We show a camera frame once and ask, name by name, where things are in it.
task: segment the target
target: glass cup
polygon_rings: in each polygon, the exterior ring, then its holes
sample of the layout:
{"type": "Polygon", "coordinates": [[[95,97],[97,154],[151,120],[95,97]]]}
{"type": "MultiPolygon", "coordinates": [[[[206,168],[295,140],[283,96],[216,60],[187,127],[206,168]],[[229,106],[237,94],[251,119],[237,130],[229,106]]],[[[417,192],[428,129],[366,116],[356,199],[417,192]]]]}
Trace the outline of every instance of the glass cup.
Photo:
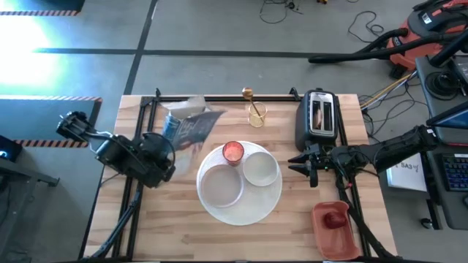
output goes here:
{"type": "Polygon", "coordinates": [[[249,106],[249,124],[255,128],[259,128],[265,124],[265,117],[267,113],[266,105],[262,102],[254,102],[255,107],[258,110],[255,110],[254,106],[250,104],[249,106]]]}

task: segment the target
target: sunlight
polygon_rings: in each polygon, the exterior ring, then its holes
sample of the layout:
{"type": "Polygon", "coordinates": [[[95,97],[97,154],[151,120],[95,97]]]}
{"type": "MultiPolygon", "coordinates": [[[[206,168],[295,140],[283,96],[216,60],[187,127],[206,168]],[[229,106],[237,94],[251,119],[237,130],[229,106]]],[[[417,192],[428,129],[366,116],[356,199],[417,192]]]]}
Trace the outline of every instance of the sunlight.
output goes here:
{"type": "Polygon", "coordinates": [[[31,53],[50,46],[33,17],[0,16],[0,84],[44,87],[53,82],[57,57],[31,53]]]}

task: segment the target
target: small white bowl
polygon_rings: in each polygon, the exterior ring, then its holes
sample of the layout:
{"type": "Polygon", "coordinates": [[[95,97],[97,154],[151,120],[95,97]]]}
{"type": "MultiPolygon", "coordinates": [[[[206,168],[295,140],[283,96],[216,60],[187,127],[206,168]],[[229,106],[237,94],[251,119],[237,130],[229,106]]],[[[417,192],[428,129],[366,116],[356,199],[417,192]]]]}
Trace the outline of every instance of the small white bowl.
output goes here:
{"type": "Polygon", "coordinates": [[[244,181],[234,167],[220,164],[206,171],[200,187],[205,202],[215,207],[229,207],[241,198],[244,181]]]}
{"type": "Polygon", "coordinates": [[[244,162],[244,176],[254,186],[269,186],[278,177],[278,163],[275,158],[264,152],[256,152],[244,162]]]}

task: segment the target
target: black hose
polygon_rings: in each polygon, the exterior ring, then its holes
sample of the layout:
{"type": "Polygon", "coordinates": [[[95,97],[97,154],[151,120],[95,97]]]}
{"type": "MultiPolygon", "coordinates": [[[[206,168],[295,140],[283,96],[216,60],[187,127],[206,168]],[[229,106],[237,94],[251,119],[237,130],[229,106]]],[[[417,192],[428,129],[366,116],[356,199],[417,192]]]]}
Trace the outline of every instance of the black hose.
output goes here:
{"type": "Polygon", "coordinates": [[[428,37],[424,37],[412,42],[409,42],[404,45],[400,45],[398,47],[387,48],[385,50],[378,50],[373,52],[367,53],[354,53],[354,54],[321,54],[317,56],[312,56],[309,58],[309,63],[315,64],[330,64],[330,63],[338,63],[343,61],[360,61],[372,58],[386,58],[390,55],[403,53],[407,50],[413,49],[415,47],[420,47],[422,45],[435,43],[435,42],[442,42],[445,40],[452,40],[456,38],[460,33],[452,33],[452,34],[435,34],[428,37]]]}
{"type": "Polygon", "coordinates": [[[376,40],[372,41],[371,44],[367,45],[365,48],[359,50],[356,53],[369,52],[381,45],[383,42],[387,41],[391,37],[405,37],[408,35],[408,28],[398,28],[387,33],[384,33],[382,36],[377,37],[376,40]]]}

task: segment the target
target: black toaster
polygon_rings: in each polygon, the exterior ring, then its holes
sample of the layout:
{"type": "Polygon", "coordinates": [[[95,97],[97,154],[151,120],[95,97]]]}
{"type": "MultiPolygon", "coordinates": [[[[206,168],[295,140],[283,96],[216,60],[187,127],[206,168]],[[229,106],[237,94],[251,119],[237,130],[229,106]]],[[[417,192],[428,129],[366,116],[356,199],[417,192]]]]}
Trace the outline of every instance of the black toaster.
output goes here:
{"type": "Polygon", "coordinates": [[[337,99],[321,88],[304,94],[295,116],[295,146],[299,151],[309,144],[335,142],[337,99]]]}

